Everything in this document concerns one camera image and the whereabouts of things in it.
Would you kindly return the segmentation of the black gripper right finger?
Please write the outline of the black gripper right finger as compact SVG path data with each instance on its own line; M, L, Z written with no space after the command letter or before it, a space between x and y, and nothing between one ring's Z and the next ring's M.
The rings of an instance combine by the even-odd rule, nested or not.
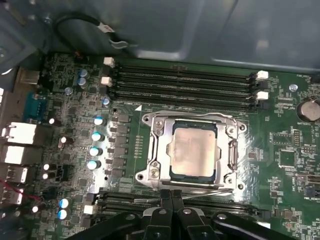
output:
M172 191L172 206L188 240L283 239L283 234L229 212L217 212L207 220L195 209L184 206L181 190Z

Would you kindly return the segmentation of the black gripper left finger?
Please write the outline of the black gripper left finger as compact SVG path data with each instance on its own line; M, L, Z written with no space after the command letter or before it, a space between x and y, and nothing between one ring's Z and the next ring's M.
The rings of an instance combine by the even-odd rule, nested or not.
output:
M123 212L78 232L69 240L169 240L172 235L172 194L160 191L160 207L148 208L143 216Z

